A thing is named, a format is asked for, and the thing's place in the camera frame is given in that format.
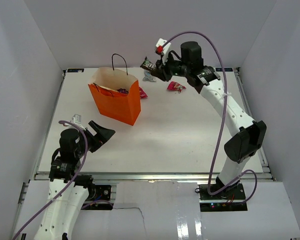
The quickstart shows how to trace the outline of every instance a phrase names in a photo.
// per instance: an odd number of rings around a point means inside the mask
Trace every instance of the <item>paper bag handle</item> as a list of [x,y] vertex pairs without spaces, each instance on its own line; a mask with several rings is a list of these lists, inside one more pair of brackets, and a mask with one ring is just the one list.
[[124,58],[123,56],[121,56],[120,54],[118,54],[118,53],[114,53],[114,54],[112,54],[112,56],[111,56],[112,69],[113,69],[113,71],[115,70],[115,67],[114,67],[114,55],[118,55],[119,57],[121,57],[121,58],[124,60],[124,63],[125,63],[125,69],[126,69],[126,75],[128,75],[128,66],[127,66],[127,62],[126,62],[125,58]]

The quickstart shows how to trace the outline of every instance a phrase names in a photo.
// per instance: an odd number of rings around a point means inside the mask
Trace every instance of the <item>red candy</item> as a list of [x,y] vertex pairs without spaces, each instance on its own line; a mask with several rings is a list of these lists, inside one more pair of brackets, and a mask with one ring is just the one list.
[[145,93],[145,91],[142,90],[141,87],[139,87],[139,92],[140,92],[140,99],[148,98],[148,95]]
[[169,83],[168,88],[169,91],[178,91],[179,93],[181,93],[182,89],[186,89],[185,86],[182,86],[181,84],[172,81]]

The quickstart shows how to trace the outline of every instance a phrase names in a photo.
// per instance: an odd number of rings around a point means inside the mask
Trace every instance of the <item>cable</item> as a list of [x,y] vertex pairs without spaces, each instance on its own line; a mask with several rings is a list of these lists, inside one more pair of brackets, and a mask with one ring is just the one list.
[[173,55],[174,55],[177,59],[179,59],[180,61],[182,60],[181,57],[179,57],[179,55],[178,55],[175,51],[171,50],[169,53],[170,53],[170,54],[173,54]]
[[[223,82],[223,85],[224,85],[224,104],[223,104],[223,111],[222,111],[222,118],[221,118],[221,126],[220,126],[220,130],[219,130],[219,134],[218,134],[218,139],[216,141],[216,146],[215,146],[215,149],[214,149],[214,154],[213,154],[213,158],[212,158],[212,162],[211,162],[211,167],[210,167],[210,172],[209,172],[208,189],[207,189],[207,191],[208,191],[208,193],[211,196],[219,194],[224,189],[226,189],[227,187],[229,187],[231,184],[233,184],[234,182],[236,182],[237,180],[239,180],[240,177],[243,176],[244,174],[246,174],[247,172],[251,172],[251,173],[254,174],[254,177],[255,177],[255,189],[256,189],[257,188],[257,181],[258,181],[257,175],[256,175],[256,173],[253,170],[248,169],[248,170],[242,172],[240,176],[235,177],[233,180],[231,180],[229,183],[227,183],[225,186],[223,186],[219,190],[214,191],[214,192],[210,191],[212,174],[213,174],[214,166],[215,166],[216,159],[217,159],[217,154],[218,154],[218,150],[219,150],[219,146],[220,146],[220,142],[221,142],[222,132],[224,130],[225,122],[226,122],[226,113],[227,113],[227,105],[228,105],[228,96],[227,96],[227,94],[228,94],[228,83],[227,83],[227,76],[226,76],[226,71],[225,71],[225,68],[224,68],[224,64],[223,64],[223,62],[221,60],[221,57],[220,57],[220,54],[219,54],[218,50],[216,49],[216,46],[213,44],[213,42],[206,35],[204,35],[201,32],[198,32],[198,31],[184,31],[184,32],[181,32],[181,33],[179,33],[177,35],[174,35],[168,41],[166,41],[163,44],[162,48],[164,48],[173,39],[179,37],[180,35],[184,35],[184,34],[197,34],[197,35],[200,35],[203,38],[205,38],[210,43],[210,45],[212,46],[213,50],[215,51],[215,54],[216,54],[216,56],[217,56],[217,58],[218,58],[218,60],[220,62],[222,73],[223,73],[223,81],[224,81]],[[256,191],[255,189],[254,189],[254,191],[252,191],[252,194],[245,201],[241,202],[240,204],[246,203],[249,199],[251,199],[252,196],[255,194],[255,191]]]
[[231,198],[231,201],[228,203],[228,205],[232,204],[234,202],[234,199],[235,199],[235,195],[232,194],[232,198]]
[[86,209],[87,207],[89,207],[89,206],[91,206],[91,205],[93,205],[93,204],[96,204],[96,203],[106,203],[106,204],[109,204],[111,207],[114,206],[110,201],[108,201],[108,200],[103,200],[103,199],[99,200],[100,198],[101,198],[101,196],[98,197],[96,200],[94,200],[94,201],[92,201],[92,202],[90,202],[90,203],[84,205],[84,206],[81,208],[81,210]]
[[58,153],[60,152],[60,147],[57,148],[54,153],[52,154],[52,158],[51,158],[51,164],[54,162],[54,160],[56,160],[56,157],[58,155]]
[[227,204],[229,204],[229,201],[231,201],[230,198],[228,198],[226,202],[222,203],[222,207],[227,206]]
[[97,193],[97,190],[94,189],[92,197],[90,197],[89,199],[86,199],[86,201],[89,201],[89,200],[93,199],[95,197],[96,193]]
[[90,202],[90,203],[84,205],[84,206],[81,208],[81,210],[83,210],[83,209],[85,209],[85,208],[87,208],[87,207],[93,205],[93,204],[96,203],[101,197],[102,197],[102,194],[101,194],[100,196],[98,196],[95,200],[93,200],[92,202]]
[[42,213],[47,207],[50,206],[50,204],[53,203],[54,200],[56,200],[69,186],[70,184],[72,184],[74,182],[74,180],[76,179],[76,177],[78,176],[79,172],[81,171],[82,167],[84,166],[85,164],[85,161],[86,161],[86,157],[87,157],[87,153],[88,153],[88,140],[87,140],[87,137],[84,133],[83,130],[81,130],[77,125],[75,125],[74,123],[72,122],[69,122],[69,121],[64,121],[64,120],[61,120],[59,121],[59,124],[69,124],[71,126],[73,126],[74,128],[76,128],[83,136],[83,139],[84,139],[84,156],[83,156],[83,159],[82,159],[82,163],[80,165],[80,167],[78,168],[78,170],[76,171],[76,173],[74,174],[74,176],[71,178],[71,180],[67,183],[67,185],[65,185],[65,187],[60,191],[58,192],[57,195],[55,195],[53,197],[53,200],[50,200],[49,202],[47,202],[36,214],[34,214],[20,229],[19,231],[16,232],[16,234],[14,235],[14,237],[12,238],[12,240],[16,240],[17,237],[20,235],[20,233],[26,228],[26,226],[28,226],[29,223],[31,223],[40,213]]

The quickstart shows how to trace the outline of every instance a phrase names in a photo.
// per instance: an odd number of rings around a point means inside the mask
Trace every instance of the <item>white tabletop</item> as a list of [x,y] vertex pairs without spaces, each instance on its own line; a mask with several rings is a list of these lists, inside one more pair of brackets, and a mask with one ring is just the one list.
[[[85,173],[208,173],[215,150],[221,118],[213,107],[188,85],[184,77],[174,76],[187,89],[181,93],[167,91],[168,82],[142,81],[141,68],[129,68],[148,95],[141,100],[141,113],[134,126],[103,116],[88,88],[97,68],[84,72],[67,72],[41,157],[39,172],[49,172],[51,157],[59,147],[60,133],[65,129],[59,120],[69,121],[81,115],[82,125],[93,120],[113,129],[115,135],[98,151],[88,153]],[[234,72],[226,73],[228,90],[244,108]],[[214,173],[219,173],[226,160],[224,144],[231,138],[224,128]],[[245,169],[262,173],[259,155],[253,156]]]

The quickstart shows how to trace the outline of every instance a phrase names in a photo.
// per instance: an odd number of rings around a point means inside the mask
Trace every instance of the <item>red clip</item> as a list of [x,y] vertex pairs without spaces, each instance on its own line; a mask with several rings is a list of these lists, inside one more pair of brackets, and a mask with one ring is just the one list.
[[157,54],[161,54],[161,53],[163,52],[163,50],[164,50],[164,48],[163,48],[162,46],[158,46],[158,47],[156,48],[156,53],[157,53]]

